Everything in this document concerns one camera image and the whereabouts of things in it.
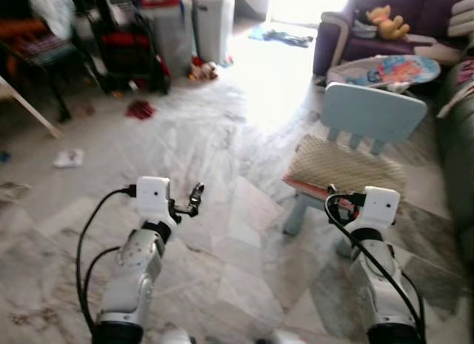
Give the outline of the white left robot foot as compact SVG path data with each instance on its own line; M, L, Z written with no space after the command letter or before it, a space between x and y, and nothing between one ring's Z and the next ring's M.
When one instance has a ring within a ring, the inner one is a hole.
M169 329L163 331L156 344L196 344L196 339L184 329Z

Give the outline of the white right robot foot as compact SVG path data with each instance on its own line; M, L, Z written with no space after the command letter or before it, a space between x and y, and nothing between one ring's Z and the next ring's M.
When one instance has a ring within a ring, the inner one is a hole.
M307 344L304 338L293 331L274 330L265 338L267 344Z

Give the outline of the white paper scrap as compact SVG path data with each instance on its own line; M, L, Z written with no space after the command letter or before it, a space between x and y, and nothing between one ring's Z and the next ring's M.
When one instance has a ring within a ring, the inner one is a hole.
M78 148L62 150L57 153L52 164L55 168L81 167L81 165L84 164L84 151L78 150Z

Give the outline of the dark cloth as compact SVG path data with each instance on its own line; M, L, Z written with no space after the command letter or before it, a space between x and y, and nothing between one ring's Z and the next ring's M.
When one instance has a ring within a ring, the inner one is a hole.
M308 48L314 42L314 36L296 36L284 31L267 30L263 33L263 40L278 40L284 44L298 48Z

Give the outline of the black and red stroller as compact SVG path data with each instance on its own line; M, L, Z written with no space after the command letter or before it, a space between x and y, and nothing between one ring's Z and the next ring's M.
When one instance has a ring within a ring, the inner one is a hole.
M132 7L128 22L116 21L108 0L93 0L98 18L88 19L93 39L104 63L99 86L105 93L120 93L132 87L168 94L170 72L159 55L155 35L138 8Z

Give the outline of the dark green sofa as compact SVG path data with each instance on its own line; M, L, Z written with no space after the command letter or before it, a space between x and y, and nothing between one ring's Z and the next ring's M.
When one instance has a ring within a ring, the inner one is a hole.
M441 87L434 101L434 113L447 102L447 77L453 79L455 66L441 74ZM474 259L474 101L467 96L454 104L444 118L435 118L435 140L441 162L447 208L453 218L454 238L464 273L473 273Z

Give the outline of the white wooden furniture leg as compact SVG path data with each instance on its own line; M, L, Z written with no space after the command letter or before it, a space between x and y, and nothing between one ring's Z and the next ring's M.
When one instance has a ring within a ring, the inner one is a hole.
M17 90L15 90L14 87L11 86L3 76L0 76L0 99L12 99L17 101L41 124L41 126L44 126L47 129L48 133L53 138L62 138L62 132L57 127L55 127L50 120L45 118L43 114L41 114L40 111L36 109L36 107L33 107L32 104L27 102L27 100L24 99L24 97L21 96L21 94L18 93Z

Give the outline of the light blue child chair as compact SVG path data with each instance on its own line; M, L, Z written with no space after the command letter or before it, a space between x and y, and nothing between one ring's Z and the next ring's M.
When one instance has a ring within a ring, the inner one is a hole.
M353 150L384 156L386 145L407 140L426 113L427 105L417 98L378 87L334 82L325 87L319 114L326 133L306 134L320 136ZM317 199L293 189L296 199L281 225L282 232L288 236L301 232L309 208L317 208L327 202L327 198Z

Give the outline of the white waste bin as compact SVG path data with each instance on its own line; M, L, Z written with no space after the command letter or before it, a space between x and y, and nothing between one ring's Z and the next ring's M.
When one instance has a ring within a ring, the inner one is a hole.
M227 65L228 39L233 34L235 0L191 0L197 56Z

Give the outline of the red cloth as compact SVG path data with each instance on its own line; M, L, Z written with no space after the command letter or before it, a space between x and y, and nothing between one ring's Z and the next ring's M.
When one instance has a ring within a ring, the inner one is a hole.
M155 116L157 110L149 101L133 100L127 107L124 115L128 118L148 120Z

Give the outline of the yellow teddy bear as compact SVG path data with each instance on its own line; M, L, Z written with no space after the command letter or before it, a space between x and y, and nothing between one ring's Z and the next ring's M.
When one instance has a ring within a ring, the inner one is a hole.
M386 5L369 10L366 18L377 28L377 36L385 40L405 39L410 32L410 25L403 16L392 16L392 6Z

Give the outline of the pink and white magazine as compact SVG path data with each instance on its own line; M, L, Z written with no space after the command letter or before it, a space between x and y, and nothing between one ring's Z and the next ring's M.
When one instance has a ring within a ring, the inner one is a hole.
M470 96L474 89L474 59L468 57L463 62L455 66L455 76L453 79L447 77L446 87L448 87L448 100L441 104L437 118L443 119L453 109L454 104L460 102L465 97Z

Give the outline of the dark wooden chair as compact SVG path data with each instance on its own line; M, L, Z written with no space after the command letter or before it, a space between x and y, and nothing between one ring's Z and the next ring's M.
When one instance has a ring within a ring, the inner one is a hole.
M78 68L91 81L98 81L91 56L75 39L60 38L47 22L38 18L0 19L0 77L15 84L20 68L37 72L59 104L58 121L73 118L56 80L68 83L68 68Z

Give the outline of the white plastic bag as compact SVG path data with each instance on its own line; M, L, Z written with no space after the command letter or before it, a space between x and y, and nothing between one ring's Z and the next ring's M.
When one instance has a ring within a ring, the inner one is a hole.
M73 0L28 0L33 14L48 26L55 36L68 40L73 36L76 5Z

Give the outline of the small red white toy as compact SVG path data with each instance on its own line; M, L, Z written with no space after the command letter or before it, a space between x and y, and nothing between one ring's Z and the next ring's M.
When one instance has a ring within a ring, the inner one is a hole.
M192 81L213 81L218 78L217 69L218 65L215 62L206 62L199 56L193 56L187 78Z

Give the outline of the grey storage box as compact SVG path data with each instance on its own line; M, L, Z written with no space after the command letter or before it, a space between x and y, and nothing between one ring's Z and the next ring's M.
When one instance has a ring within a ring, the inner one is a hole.
M140 1L155 39L157 53L173 79L185 79L194 54L192 6L186 0Z

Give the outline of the white robot foot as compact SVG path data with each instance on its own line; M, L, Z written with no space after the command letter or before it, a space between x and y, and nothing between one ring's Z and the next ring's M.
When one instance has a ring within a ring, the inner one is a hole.
M196 339L184 329L169 329L163 331L156 344L196 344Z
M304 338L293 331L274 330L265 338L267 344L307 344Z

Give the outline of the colourful baby bouncer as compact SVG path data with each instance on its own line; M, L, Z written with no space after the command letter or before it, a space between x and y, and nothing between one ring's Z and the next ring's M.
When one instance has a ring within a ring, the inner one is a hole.
M441 67L430 57L418 55L373 56L345 62L328 70L326 83L385 87L392 92L423 84L440 76Z

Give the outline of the beige textured pillow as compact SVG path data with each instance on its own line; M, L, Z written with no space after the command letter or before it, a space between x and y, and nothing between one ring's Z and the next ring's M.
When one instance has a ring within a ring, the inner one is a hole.
M326 199L329 185L343 193L377 187L403 194L407 176L402 165L392 159L306 134L299 141L282 180L306 195Z

